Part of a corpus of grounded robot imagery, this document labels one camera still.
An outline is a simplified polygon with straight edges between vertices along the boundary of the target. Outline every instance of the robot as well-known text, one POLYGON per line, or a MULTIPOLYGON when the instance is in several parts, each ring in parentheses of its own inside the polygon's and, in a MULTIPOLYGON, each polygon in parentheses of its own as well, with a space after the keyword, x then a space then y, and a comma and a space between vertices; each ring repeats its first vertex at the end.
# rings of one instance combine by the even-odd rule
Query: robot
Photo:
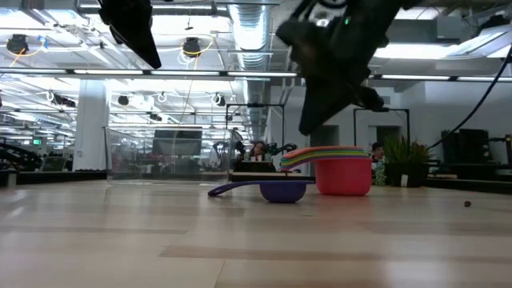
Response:
MULTIPOLYGON (((377 92, 362 86, 377 48, 389 42, 386 32, 401 8, 421 0, 302 0, 276 35, 292 47, 291 59, 306 80, 299 130, 309 135, 321 124, 355 104, 383 109, 377 92), (309 22, 316 5, 344 9, 327 27, 309 22)), ((162 64, 151 35, 150 0, 99 0, 99 14, 118 43, 125 43, 153 68, 162 64)))

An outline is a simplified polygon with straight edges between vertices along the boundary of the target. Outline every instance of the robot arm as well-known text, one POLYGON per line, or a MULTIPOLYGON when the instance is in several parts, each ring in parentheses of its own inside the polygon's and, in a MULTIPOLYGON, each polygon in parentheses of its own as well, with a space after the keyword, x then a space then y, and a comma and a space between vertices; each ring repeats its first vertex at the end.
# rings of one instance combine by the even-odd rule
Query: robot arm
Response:
POLYGON ((386 32, 400 8, 409 9, 418 3, 419 0, 345 0, 328 4, 326 0, 302 0, 276 33, 292 46, 291 58, 299 64, 306 80, 299 124, 302 134, 311 134, 350 104, 376 111, 383 108, 377 92, 361 84, 370 76, 368 63, 377 48, 387 45, 386 32), (345 8, 345 12, 327 27, 319 27, 308 22, 316 4, 345 8))

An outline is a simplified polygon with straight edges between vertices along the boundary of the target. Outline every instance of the wooden floor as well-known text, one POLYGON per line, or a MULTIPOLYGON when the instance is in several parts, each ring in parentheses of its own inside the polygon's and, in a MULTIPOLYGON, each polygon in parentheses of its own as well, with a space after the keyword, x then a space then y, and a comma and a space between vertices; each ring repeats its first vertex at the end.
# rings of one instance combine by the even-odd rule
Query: wooden floor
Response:
POLYGON ((512 287, 512 197, 106 182, 0 190, 1 288, 512 287), (464 201, 472 201, 470 208, 464 201))

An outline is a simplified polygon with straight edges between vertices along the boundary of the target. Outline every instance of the purple handle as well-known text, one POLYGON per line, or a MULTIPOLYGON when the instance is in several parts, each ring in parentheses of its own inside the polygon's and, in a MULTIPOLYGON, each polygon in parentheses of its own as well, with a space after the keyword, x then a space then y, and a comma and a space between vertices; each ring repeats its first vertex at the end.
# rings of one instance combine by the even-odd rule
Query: purple handle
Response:
POLYGON ((215 189, 212 189, 210 192, 208 192, 208 196, 219 196, 222 193, 225 193, 231 189, 241 187, 241 186, 248 186, 248 185, 261 185, 261 184, 278 184, 278 185, 293 185, 293 184, 314 184, 314 181, 247 181, 247 182, 235 182, 235 183, 228 183, 225 185, 222 185, 220 187, 217 187, 215 189))

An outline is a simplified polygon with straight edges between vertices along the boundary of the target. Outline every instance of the potted plant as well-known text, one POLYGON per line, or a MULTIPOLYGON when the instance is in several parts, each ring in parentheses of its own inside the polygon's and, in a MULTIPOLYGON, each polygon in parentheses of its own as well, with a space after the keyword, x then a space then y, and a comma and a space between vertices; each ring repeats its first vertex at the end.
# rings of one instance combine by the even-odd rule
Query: potted plant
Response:
POLYGON ((409 143, 405 137, 388 138, 386 152, 386 177, 392 186, 420 187, 428 175, 426 163, 431 148, 417 142, 409 143))

